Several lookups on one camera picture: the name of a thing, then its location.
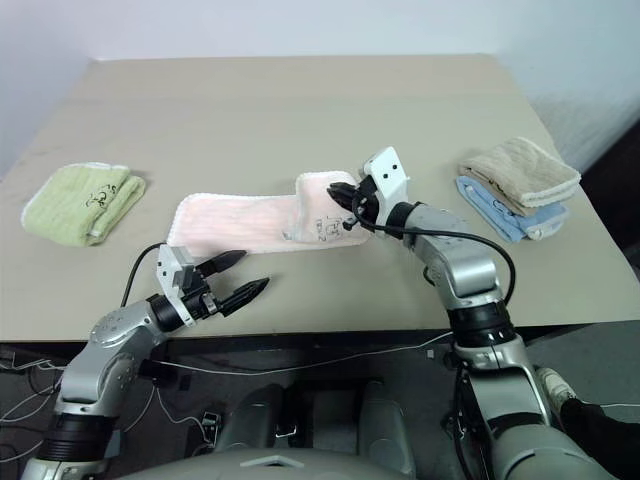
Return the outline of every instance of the pink towel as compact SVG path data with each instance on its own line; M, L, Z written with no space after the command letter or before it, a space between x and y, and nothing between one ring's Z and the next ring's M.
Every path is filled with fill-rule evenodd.
M296 180L295 195L189 195L178 206L167 243L187 247L194 257L225 250L272 253L364 243L368 231L342 227L351 214L329 197L326 189L333 182L356 183L346 172L304 173Z

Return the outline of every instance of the wire on floor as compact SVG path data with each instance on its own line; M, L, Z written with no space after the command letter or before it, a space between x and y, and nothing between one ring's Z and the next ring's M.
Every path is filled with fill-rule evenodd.
M131 429L133 429L133 427L135 427L138 424L138 422L140 422L140 420L142 420L142 418L147 414L147 411L149 411L149 407L151 406L151 402L153 401L153 397L155 393L156 393L156 386L154 385L151 387L151 393L149 394L149 398L147 398L147 403L144 405L144 408L140 412L140 415L138 415L138 417L131 423L131 425L129 425L127 428L122 430L124 433L130 432Z
M62 379L59 379L56 383L54 388L57 388L58 385L60 385L60 382L62 381ZM15 412L16 410L18 410L22 405L28 403L29 401L33 400L34 398L38 398L40 397L42 393L51 390L52 387L46 387L44 390L41 390L40 392L36 392L33 395L28 396L27 398L25 398L24 400L22 400L21 402L18 402L14 407L12 407L11 409L9 409L7 412L4 413L4 415L2 415L2 417L0 417L0 424L3 423L16 423L16 422L21 422L22 420L26 420L27 418L31 418L32 416L34 416L36 413L38 413L40 410L42 410L44 408L44 406L47 404L47 402L49 402L49 400L51 399L51 396L47 396L45 397L45 399L42 401L42 403L40 404L40 406L38 408L36 408L35 410L33 410L31 413L28 413L26 415L23 415L21 417L17 417L17 418L7 418L9 415L11 415L13 412Z
M193 453L190 456L197 457L199 455L204 455L204 453L202 453L203 451L213 450L214 448L215 448L215 441L213 443L201 443L193 450Z
M64 367L58 367L54 365L51 360L46 358L40 358L39 360L34 360L32 362L23 363L22 365L16 365L16 353L11 352L11 365L7 365L4 362L0 362L0 369L2 370L12 370L14 372L19 372L21 370L26 370L27 368L38 367L40 370L64 370Z
M179 425L181 423L189 422L189 421L195 422L195 424L198 425L200 432L202 433L202 440L209 445L211 444L211 440L207 438L207 434L204 431L204 427L202 426L202 423L200 422L200 420L198 420L196 417L184 417L184 418L181 418L180 420L176 420L171 416L171 414L169 413L169 410L167 410L167 407L165 407L164 402L162 401L162 397L160 396L160 389L156 389L156 395L158 397L158 402L160 403L160 408L162 408L162 411L164 412L164 414L167 416L167 418L171 423L175 425Z
M633 407L640 408L640 403L605 403L603 405L599 405L600 408L612 408L612 407Z
M31 367L29 370L27 370L27 383L29 383L29 388L31 389L31 392L35 393L36 395L40 396L40 397L50 397L51 395L53 395L54 393L57 393L60 390L60 386L56 387L56 382L58 381L58 379L56 378L56 370L47 370L47 371L53 371L53 378L51 379L51 388L46 391L45 393L41 393L40 392L40 388L38 387L38 385L36 384L36 379L35 379L35 373L38 371L38 368L36 367Z
M20 460L22 457L26 457L30 453L35 452L38 449L38 447L40 445L42 445L43 442L44 442L44 440L40 440L38 443L36 443L33 447L31 447L26 452L22 452L22 453L20 453L18 455L14 455L13 457L3 458L3 459L0 460L0 463L9 463L9 462L15 462L16 460Z
M316 368L316 367L322 367L325 365L332 365L334 363L340 363L340 362L346 362L347 360L353 360L355 358L361 358L361 357L367 357L367 356L371 356L371 355L382 355L385 353L394 353L394 352L400 352L403 350L415 350L415 349L419 349L419 348L423 348L426 347L427 345L437 342L438 340L441 340L445 337L448 337L449 335L451 335L452 332L446 332L443 333L442 335L438 335L437 337L434 337L430 340L427 340L426 342L423 342L419 345L409 345L409 346L405 346L405 347L395 347L395 348L388 348L386 350L375 350L373 352L362 352L362 353L356 353L353 355L349 355L346 357L341 357L341 358L334 358L333 360L325 360L323 362L316 362L316 363L310 363L307 365L298 365L295 367L287 367L287 368L276 368L273 370L265 370L264 372L232 372L229 370L209 370L206 368L200 368L200 367L193 367L191 365L185 365L182 363L175 363L175 362L165 362L165 361L160 361L157 360L156 363L161 363L162 365L169 365L171 367L176 367L176 368L183 368L185 370L191 370L194 372L202 372L202 373L211 373L214 375L232 375L232 376L239 376L239 377L258 377L261 375L274 375L277 373L287 373L287 372L295 372L298 370L306 370L309 368Z
M464 450L462 448L462 439L465 436L465 430L461 425L461 417L462 417L462 391L461 384L463 378L463 367L460 365L456 372L456 379L453 387L453 421L457 424L458 432L453 432L453 445L456 452L456 457L458 457L458 463L460 463L460 468L462 469L462 473L464 474L464 478L466 480L474 480L471 470L469 469L469 464L467 463L467 459L464 455Z

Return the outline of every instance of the white cable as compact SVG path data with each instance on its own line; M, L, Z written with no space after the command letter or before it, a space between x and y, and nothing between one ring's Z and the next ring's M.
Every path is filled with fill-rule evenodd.
M4 415L2 415L2 417L0 417L0 423L16 423L16 422L20 422L20 421L26 420L27 418L30 418L33 415L35 415L36 413L38 413L40 410L42 410L44 408L44 406L47 404L47 402L51 399L52 395L49 395L48 397L46 397L44 399L44 401L40 404L40 406L38 408L36 408L34 411L32 411L31 413L28 413L27 415L23 415L22 417L7 418L9 415L11 415L13 412L18 410L22 405L24 405L25 403L29 402L30 400L33 400L34 398L41 396L41 394L43 394L43 393L47 393L48 391L55 390L58 387L58 385L60 385L61 381L62 381L62 378L60 378L53 387L46 387L45 389L40 390L38 393L34 393L33 395L30 395L27 398L25 398L24 400L22 400L21 402L19 402L17 405L15 405L13 408L11 408L8 412L6 412Z
M122 430L124 433L129 432L133 427L135 427L138 424L138 422L140 420L142 420L142 417L144 417L147 414L147 411L149 410L149 407L151 406L151 402L153 401L153 394L154 393L156 393L155 385L151 387L151 394L149 395L149 398L147 399L147 403L145 404L144 408L140 412L140 415L138 415L138 417L133 421L133 423L131 423L131 425L129 425L124 430Z
M213 448L215 445L212 445L210 443L203 443L201 445L198 445L194 450L193 453L191 454L192 457L196 457L202 450L204 450L205 448Z
M20 370L25 370L27 368L30 367L35 367L37 365L42 365L42 364L51 364L50 360L47 360L46 358L41 358L39 360L34 360L33 362L27 362L27 363L23 363L22 365L16 365L16 353L12 352L12 356L11 356L11 365L5 365L3 363L0 363L0 368L4 369L4 370L14 370L14 371L20 371Z
M198 425L198 428L200 428L200 432L202 432L202 440L204 440L205 443L208 443L208 444L211 443L211 440L207 438L207 434L205 433L204 427L202 426L202 423L200 423L200 420L198 420L196 417L184 417L184 418L181 418L180 420L174 419L169 413L169 410L167 410L167 407L165 407L164 403L162 402L162 397L160 396L160 389L156 389L156 394L158 396L158 402L160 403L160 408L162 408L162 411L164 412L164 414L167 416L167 418L171 423L178 425L180 423L184 423L188 421L195 422Z
M409 345L406 347L389 348L387 350L376 350L374 352L356 353L354 355L349 355L347 357L335 358L333 360L325 360L324 362L310 363L308 365L299 365L297 367L276 368L274 370L266 370L264 372L232 372L229 370L208 370L206 368L192 367L190 365L184 365L181 363L164 362L160 360L157 360L156 363L161 363L163 365L169 365L172 367L184 368L186 370L192 370L194 372L211 373L215 375L235 375L235 376L241 376L241 377L257 377L260 375L273 375L276 373L294 372L297 370L305 370L308 368L322 367L324 365L331 365L334 363L346 362L347 360L353 360L354 358L366 357L369 355L382 355L384 353L394 353L394 352L400 352L402 350L418 349L418 348L425 347L430 343L437 342L438 340L448 337L452 333L453 332L443 333L442 335L438 335L437 337L434 337L431 340L427 340L426 342L423 342L420 345Z
M29 450L27 450L26 452L22 452L19 455L15 455L13 457L9 457L9 458L2 458L0 459L0 463L9 463L9 462L15 462L16 460L21 459L22 457L26 457L27 455L29 455L30 453L32 453L33 451L35 451L40 445L42 445L42 442L44 440L40 440L38 443L36 443L33 447L31 447Z
M37 366L37 367L38 367L38 369L40 369L40 370L60 370L60 371L63 371L63 372L64 372L65 368L67 368L67 367L59 367L59 366L57 366L57 365L54 365L54 364L52 364L52 363L51 363L50 361L48 361L48 360L47 360L47 362L46 362L46 365L47 365L46 367L43 367L42 365L44 365L44 363L43 363L43 364L40 364L40 365L36 365L36 366Z
M211 443L211 448L216 448L216 445L218 444L218 430L220 430L220 427L217 426L214 429L214 434L213 434L213 442Z
M605 403L604 405L600 405L601 408L611 408L611 407L640 407L640 403Z

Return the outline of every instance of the black cable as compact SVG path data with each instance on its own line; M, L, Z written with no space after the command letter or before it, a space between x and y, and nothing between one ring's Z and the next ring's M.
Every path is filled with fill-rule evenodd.
M164 245L164 242L154 243L153 245L149 245L147 248L145 248L142 251L142 253L140 253L140 255L138 255L138 258L133 264L133 267L131 267L131 273L129 273L127 286L124 288L124 294L122 295L122 301L120 302L120 307L124 307L127 304L127 300L129 300L129 293L131 293L131 286L133 285L133 279L136 278L136 272L138 271L138 267L140 266L140 263L142 263L142 260L147 255L147 253L149 253L152 250L155 250L156 248L160 248L160 245Z
M466 240L472 240L474 242L482 243L488 247L491 247L496 252L498 252L502 258L507 262L509 267L509 288L507 289L507 294L504 297L505 305L509 304L511 297L513 295L513 291L516 288L516 266L513 263L513 259L509 255L509 253L502 248L497 243L489 240L488 238L481 237L480 235L474 235L473 233L464 233L464 232L451 232L447 230L424 230L422 228L404 228L404 227L393 227L387 225L376 225L375 223L370 222L360 215L358 212L358 207L360 206L360 200L364 199L364 196L356 192L356 195L353 197L353 201L351 202L351 212L354 214L356 219L362 224L373 230L379 230L385 233L400 233L402 235L430 235L430 236L438 236L438 237L457 237L464 238Z
M473 475L471 474L471 470L469 470L469 465L467 464L467 460L464 457L464 452L462 451L462 443L460 441L460 429L455 428L460 426L460 383L462 382L462 365L458 367L458 371L456 372L456 383L453 386L453 421L454 421L454 432L453 432L453 445L456 449L456 456L458 457L458 462L460 463L460 467L462 468L462 473L467 480L474 480Z
M17 457L19 455L18 449L13 445L11 445L10 443L0 443L0 447L8 448L9 450L11 450L13 452L14 457ZM20 480L20 471L22 470L22 467L20 465L20 459L16 458L15 462L16 462L16 480Z

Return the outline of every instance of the cable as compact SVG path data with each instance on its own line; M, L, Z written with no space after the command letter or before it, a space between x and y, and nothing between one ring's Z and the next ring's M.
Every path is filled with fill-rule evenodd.
M453 386L453 415L454 421L458 425L458 429L461 430L460 426L460 383L462 382L462 365L458 367L458 371L456 372L456 381ZM462 473L467 480L474 480L473 475L471 474L471 470L469 470L469 465L467 465L467 460L464 457L464 452L462 451L462 443L461 436L459 432L453 432L453 445L456 450L456 456L458 457L458 462L460 463L460 467L462 468Z
M56 393L60 388L59 386L56 387L56 376L55 373L53 375L53 380L52 380L52 385L49 387L50 391L45 392L45 393L41 393L40 390L38 388L36 388L34 379L33 379L33 372L36 371L36 367L31 367L29 369L29 371L27 372L27 382L29 383L29 388L31 389L31 391L33 393L35 393L36 395L40 396L40 397L50 397L51 395L53 395L54 393Z
M271 368L254 368L254 367L244 367L242 365L234 365L233 363L227 363L227 362L217 362L215 360L206 358L202 355L194 355L192 358L194 358L195 360L198 360L199 362L202 363L209 363L215 367L219 367L219 368L224 368L228 370L242 370L244 372L267 372L269 370L272 370Z
M16 447L11 445L10 443L0 443L0 447L8 448L9 450L11 450L13 452L14 457L17 457L19 455ZM18 458L16 460L16 480L20 480L20 470L21 470L20 459Z
M218 444L218 430L220 430L220 426L217 426L214 429L213 442L211 443L211 448L216 448L216 445Z
M144 417L147 414L147 411L149 410L149 407L151 406L151 402L153 401L153 394L155 392L156 392L156 387L154 385L153 387L151 387L151 394L149 395L149 398L147 399L147 403L144 405L144 408L140 412L140 415L138 415L138 417L133 421L133 423L131 423L131 425L129 425L124 430L122 430L124 433L127 433L127 432L131 431L131 429L133 427L135 427L140 420L142 420L142 417Z
M393 227L387 225L376 225L375 223L370 222L360 215L358 212L358 207L360 206L360 201L364 199L364 196L356 191L356 195L353 197L353 201L351 202L351 212L356 217L356 219L362 224L373 230L379 230L385 233L400 233L402 235L429 235L435 237L456 237L456 238L464 238L465 240L472 240L474 242L482 243L488 247L491 247L496 252L498 252L502 258L504 258L505 262L507 262L507 266L509 267L509 288L507 289L507 294L504 297L505 305L509 304L511 297L513 295L513 291L516 288L516 266L513 263L513 259L509 255L509 253L502 248L497 243L489 240L488 238L481 237L480 235L474 235L473 233L464 233L464 232L451 232L448 230L424 230L422 228L404 228L404 227Z
M155 250L156 248L160 248L160 245L164 245L164 242L154 243L153 245L149 245L147 248L145 248L142 251L142 253L140 253L140 255L138 255L138 258L133 264L133 267L131 267L131 272L129 273L129 279L127 280L127 285L124 288L124 294L122 295L122 301L120 302L121 308L124 307L127 304L127 300L129 300L129 294L131 293L131 286L133 285L133 279L136 277L136 272L138 271L138 267L140 266L140 263L142 263L142 260L147 255L147 253L149 253L152 250Z
M156 394L158 396L158 402L160 403L160 408L162 408L162 411L164 412L164 414L167 416L167 418L171 423L175 425L179 425L181 423L188 422L188 421L195 422L198 425L198 428L200 428L200 432L202 433L202 440L205 443L211 444L211 440L207 438L207 434L205 433L204 427L202 426L202 423L200 423L200 420L198 420L196 417L184 417L184 418L181 418L180 420L174 419L169 413L169 410L167 410L167 407L164 406L164 402L162 401L162 397L160 396L160 389L156 389Z
M60 384L61 380L58 380L56 382L56 387ZM50 389L51 387L47 387L46 389L40 391L39 393L43 393L46 390ZM47 402L49 401L49 399L51 398L50 396L46 397L44 399L44 401L40 404L40 406L38 408L36 408L34 411L32 411L31 413L28 413L27 415L23 415L22 417L18 417L18 418L7 418L9 415L11 415L13 412L15 412L17 409L19 409L22 405L24 405L25 403L29 402L30 400L33 400L34 398L37 398L39 395L38 393L34 393L33 395L25 398L24 400L22 400L21 402L19 402L17 405L15 405L13 408L11 408L8 412L6 412L4 415L2 415L2 417L0 417L0 424L2 423L16 423L16 422L20 422L22 420L26 420L27 418L32 417L33 415L35 415L36 413L38 413L40 410L42 410L44 408L44 406L47 404Z
M261 376L261 375L273 375L273 374L276 374L276 373L294 372L294 371L297 371L297 370L306 370L308 368L322 367L324 365L331 365L331 364L334 364L334 363L346 362L347 360L353 360L354 358L360 358L360 357L367 357L367 356L370 356L370 355L382 355L384 353L394 353L394 352L400 352L402 350L419 349L419 348L422 348L422 347L425 347L425 346L429 345L430 343L437 342L438 340L440 340L442 338L448 337L451 334L452 334L452 332L443 333L442 335L438 335L437 337L434 337L434 338L432 338L430 340L427 340L426 342L423 342L420 345L409 345L409 346L406 346L406 347L389 348L387 350L375 350L373 352L356 353L354 355L349 355L347 357L341 357L341 358L335 358L333 360L325 360L323 362L310 363L310 364L307 364L307 365L298 365L296 367L276 368L274 370L265 370L264 372L231 372L231 371L228 371L228 370L208 370L206 368L192 367L190 365L184 365L184 364L181 364L181 363L165 362L165 361L161 361L161 360L155 360L155 362L156 363L160 363L162 365L169 365L171 367L184 368L186 370L192 370L194 372L211 373L211 374L214 374L214 375L232 375L232 376L241 376L241 377L257 377L257 376Z
M46 367L43 367L42 365L36 365L36 367L38 367L38 370L59 370L61 372L64 372L64 370L67 368L66 365L53 365L51 362L48 362L48 365Z
M26 452L22 452L18 455L15 455L13 457L9 457L9 458L3 458L0 460L0 463L9 463L9 462L15 462L16 460L21 459L22 457L26 457L27 455L29 455L30 453L34 452L40 445L42 445L42 443L44 442L44 440L40 440L38 443L36 443L33 447L31 447L29 450L27 450Z
M50 369L50 368L59 368L51 363L51 360L47 360L46 358L41 358L39 360L34 360L33 362L23 363L22 365L16 365L16 352L11 352L11 365L5 365L0 363L0 368L3 370L13 370L19 372L21 370L26 370L31 367L38 367L40 369Z
M196 448L193 449L193 453L190 455L191 457L197 457L200 452L202 452L202 450L204 450L205 448L213 448L215 447L215 443L210 444L210 443L201 443L200 445L198 445Z
M611 407L639 407L640 403L605 403L604 405L599 405L600 408L611 408Z

